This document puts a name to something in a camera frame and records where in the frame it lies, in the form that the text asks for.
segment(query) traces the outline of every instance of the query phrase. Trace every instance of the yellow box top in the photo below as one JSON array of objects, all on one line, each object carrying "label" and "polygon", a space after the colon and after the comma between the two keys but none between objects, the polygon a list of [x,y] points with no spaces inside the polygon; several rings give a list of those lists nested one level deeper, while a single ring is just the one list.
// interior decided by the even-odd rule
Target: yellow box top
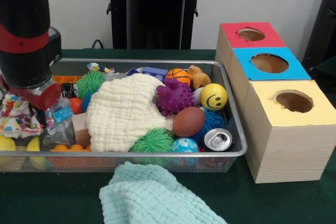
[{"label": "yellow box top", "polygon": [[272,126],[336,124],[336,110],[314,80],[251,84]]}]

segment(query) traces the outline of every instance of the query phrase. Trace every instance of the brown football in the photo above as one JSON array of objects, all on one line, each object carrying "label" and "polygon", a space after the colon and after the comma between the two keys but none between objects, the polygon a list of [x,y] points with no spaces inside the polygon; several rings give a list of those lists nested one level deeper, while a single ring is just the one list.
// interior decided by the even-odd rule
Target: brown football
[{"label": "brown football", "polygon": [[173,129],[176,136],[188,137],[200,131],[205,123],[205,113],[198,107],[189,107],[178,113]]}]

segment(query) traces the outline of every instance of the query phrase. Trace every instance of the stuffed animal toy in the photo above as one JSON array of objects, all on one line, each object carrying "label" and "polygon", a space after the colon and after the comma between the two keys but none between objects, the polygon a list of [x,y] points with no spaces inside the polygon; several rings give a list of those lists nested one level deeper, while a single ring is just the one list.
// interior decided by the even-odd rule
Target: stuffed animal toy
[{"label": "stuffed animal toy", "polygon": [[188,68],[187,73],[191,75],[194,90],[199,87],[205,87],[211,83],[210,77],[206,73],[203,73],[203,71],[197,66],[191,65]]}]

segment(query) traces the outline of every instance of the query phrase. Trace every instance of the black stand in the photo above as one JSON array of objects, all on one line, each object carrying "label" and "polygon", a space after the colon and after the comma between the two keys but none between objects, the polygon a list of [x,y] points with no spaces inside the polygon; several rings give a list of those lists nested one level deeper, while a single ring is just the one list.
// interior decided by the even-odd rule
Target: black stand
[{"label": "black stand", "polygon": [[[302,65],[336,108],[336,78],[323,71],[323,63],[336,57],[336,0],[322,0],[304,56]],[[330,61],[324,65],[336,72]]]},{"label": "black stand", "polygon": [[197,0],[111,0],[114,49],[190,49]]}]

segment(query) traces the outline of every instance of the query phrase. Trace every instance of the orange basketball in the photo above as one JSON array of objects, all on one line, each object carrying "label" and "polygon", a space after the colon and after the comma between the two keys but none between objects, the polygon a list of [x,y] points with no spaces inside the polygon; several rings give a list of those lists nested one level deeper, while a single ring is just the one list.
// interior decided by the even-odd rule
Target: orange basketball
[{"label": "orange basketball", "polygon": [[181,68],[174,68],[166,74],[166,78],[177,79],[181,83],[187,83],[188,86],[191,84],[190,75]]}]

